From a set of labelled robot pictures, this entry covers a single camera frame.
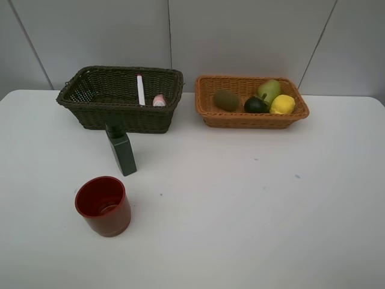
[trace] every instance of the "dark green wicker basket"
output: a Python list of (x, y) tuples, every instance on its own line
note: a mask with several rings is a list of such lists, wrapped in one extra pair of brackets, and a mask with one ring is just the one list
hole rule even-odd
[[(138, 104), (138, 74), (143, 77), (145, 106)], [(118, 114), (127, 132), (162, 134), (171, 124), (182, 89), (183, 75), (177, 70), (89, 66), (66, 84), (57, 102), (68, 108), (87, 129), (105, 129), (106, 117)], [(165, 107), (152, 106), (158, 94), (164, 95)]]

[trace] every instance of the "orange wicker basket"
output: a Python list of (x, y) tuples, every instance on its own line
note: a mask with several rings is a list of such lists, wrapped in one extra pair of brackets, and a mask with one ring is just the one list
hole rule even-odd
[[(245, 101), (269, 79), (278, 80), (282, 94), (295, 99), (292, 114), (245, 113)], [(218, 89), (227, 89), (239, 96), (241, 104), (236, 111), (229, 113), (214, 105), (213, 97)], [(281, 77), (200, 76), (196, 81), (195, 104), (205, 123), (214, 128), (283, 129), (309, 115), (309, 109), (295, 84)]]

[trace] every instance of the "red cup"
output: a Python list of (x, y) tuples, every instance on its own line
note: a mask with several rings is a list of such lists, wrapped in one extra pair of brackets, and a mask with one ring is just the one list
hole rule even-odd
[(125, 186), (112, 176), (85, 183), (76, 195), (75, 207), (90, 227), (104, 237), (119, 235), (131, 221)]

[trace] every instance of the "yellow lemon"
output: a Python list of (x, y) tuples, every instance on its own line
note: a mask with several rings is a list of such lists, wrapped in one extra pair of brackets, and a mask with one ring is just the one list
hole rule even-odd
[(288, 95), (278, 95), (270, 107), (270, 113), (291, 114), (295, 107), (295, 100)]

